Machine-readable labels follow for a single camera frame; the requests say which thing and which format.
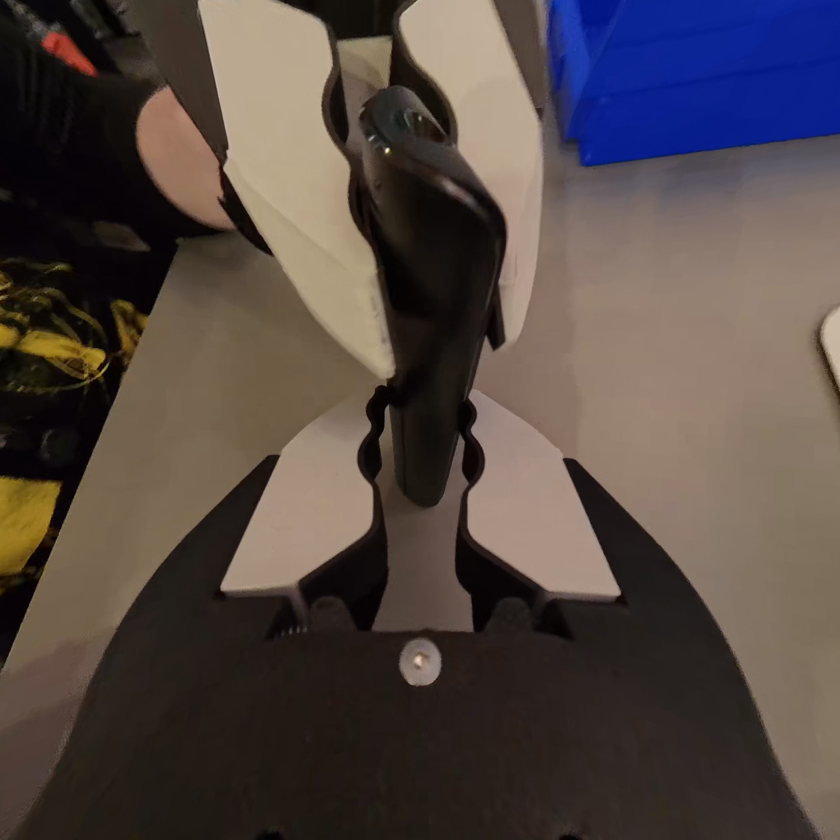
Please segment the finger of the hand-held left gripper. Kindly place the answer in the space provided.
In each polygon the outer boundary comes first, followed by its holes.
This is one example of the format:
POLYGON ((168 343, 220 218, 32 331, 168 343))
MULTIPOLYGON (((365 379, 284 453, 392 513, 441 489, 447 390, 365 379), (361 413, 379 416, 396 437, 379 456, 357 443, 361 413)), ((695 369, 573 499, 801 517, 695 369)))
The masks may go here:
POLYGON ((499 277, 501 348, 526 321, 536 275, 543 208, 543 129, 489 1, 411 2, 395 32, 442 92, 455 119, 455 144, 501 210, 507 244, 499 277))
POLYGON ((343 94, 334 39, 282 2, 198 2, 227 136, 224 173, 302 302, 380 380, 395 372, 374 251, 351 211, 354 168, 328 125, 343 94))

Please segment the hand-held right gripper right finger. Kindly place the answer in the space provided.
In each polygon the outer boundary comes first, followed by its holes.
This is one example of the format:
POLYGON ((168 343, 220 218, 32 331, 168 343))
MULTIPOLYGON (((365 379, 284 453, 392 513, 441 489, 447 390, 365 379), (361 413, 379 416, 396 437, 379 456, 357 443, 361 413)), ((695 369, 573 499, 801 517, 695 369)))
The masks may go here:
POLYGON ((525 630, 569 632, 567 605, 621 606, 622 591, 563 452, 508 408, 473 391, 463 441, 455 572, 472 630, 499 613, 525 630))

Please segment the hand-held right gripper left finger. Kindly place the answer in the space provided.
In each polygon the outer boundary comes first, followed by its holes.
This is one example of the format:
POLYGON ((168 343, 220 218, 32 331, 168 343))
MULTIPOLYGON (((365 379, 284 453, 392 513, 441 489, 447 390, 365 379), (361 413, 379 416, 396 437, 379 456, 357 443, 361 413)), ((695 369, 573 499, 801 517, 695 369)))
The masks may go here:
POLYGON ((339 599, 372 629, 389 576, 380 439, 390 390, 377 386, 305 426, 280 452, 222 580, 226 596, 287 599, 309 625, 322 598, 339 599))

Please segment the blue plastic bin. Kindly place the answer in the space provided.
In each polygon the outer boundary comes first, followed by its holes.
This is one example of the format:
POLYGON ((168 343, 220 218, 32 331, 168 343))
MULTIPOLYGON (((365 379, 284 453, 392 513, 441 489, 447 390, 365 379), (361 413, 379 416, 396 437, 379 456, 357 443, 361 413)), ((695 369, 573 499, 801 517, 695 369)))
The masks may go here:
POLYGON ((839 133, 838 1, 553 1, 548 23, 584 166, 839 133))

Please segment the black remote control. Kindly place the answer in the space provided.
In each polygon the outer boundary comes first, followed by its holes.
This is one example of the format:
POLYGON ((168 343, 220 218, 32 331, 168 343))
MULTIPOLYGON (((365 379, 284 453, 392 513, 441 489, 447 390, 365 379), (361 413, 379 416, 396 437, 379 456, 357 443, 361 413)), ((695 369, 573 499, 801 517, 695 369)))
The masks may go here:
POLYGON ((448 482, 490 326, 507 226, 455 143, 407 87, 384 88, 360 113, 358 205, 380 271, 395 359, 389 378, 395 474, 430 508, 448 482))

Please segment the person's left forearm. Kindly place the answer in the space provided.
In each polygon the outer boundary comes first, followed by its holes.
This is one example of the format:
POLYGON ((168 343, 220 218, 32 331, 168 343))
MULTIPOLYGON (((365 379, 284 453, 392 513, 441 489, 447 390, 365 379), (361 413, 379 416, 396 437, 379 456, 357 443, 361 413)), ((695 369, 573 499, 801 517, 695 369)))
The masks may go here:
POLYGON ((15 195, 146 242, 211 233, 159 190, 142 163, 137 122, 156 88, 90 77, 1 23, 1 182, 15 195))

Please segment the grey desk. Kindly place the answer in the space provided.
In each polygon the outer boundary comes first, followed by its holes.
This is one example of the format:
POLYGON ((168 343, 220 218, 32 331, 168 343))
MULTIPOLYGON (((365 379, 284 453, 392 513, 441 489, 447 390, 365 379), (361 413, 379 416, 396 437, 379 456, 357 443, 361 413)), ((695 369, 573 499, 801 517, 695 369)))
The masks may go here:
MULTIPOLYGON (((526 326, 478 389, 677 562, 838 838, 838 138, 585 168, 547 122, 526 326)), ((261 459, 375 383, 237 237, 181 247, 2 674, 2 838, 114 627, 261 459)))

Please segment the person's left hand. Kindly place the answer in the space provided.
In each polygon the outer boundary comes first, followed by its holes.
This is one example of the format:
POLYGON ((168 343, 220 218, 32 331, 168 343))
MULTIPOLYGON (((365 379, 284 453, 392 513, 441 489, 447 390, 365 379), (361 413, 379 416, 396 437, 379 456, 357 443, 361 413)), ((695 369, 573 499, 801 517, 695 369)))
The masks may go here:
POLYGON ((206 227, 232 231, 217 157, 169 86, 142 106, 135 142, 144 169, 162 195, 206 227))

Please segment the yellow black patterned pants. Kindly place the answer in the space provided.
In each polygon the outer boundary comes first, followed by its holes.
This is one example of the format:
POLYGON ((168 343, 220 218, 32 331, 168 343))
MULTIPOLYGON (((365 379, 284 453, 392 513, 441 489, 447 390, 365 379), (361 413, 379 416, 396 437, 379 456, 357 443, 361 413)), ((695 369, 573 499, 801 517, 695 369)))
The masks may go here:
POLYGON ((2 596, 39 581, 155 298, 120 270, 2 259, 2 596))

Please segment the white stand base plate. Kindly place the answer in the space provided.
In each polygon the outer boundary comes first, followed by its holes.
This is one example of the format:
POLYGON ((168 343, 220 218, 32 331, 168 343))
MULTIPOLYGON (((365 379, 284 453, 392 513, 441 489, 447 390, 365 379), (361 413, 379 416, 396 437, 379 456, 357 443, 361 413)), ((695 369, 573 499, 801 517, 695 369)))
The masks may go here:
POLYGON ((831 310, 822 321, 818 341, 826 371, 831 378, 836 395, 839 396, 839 307, 831 310))

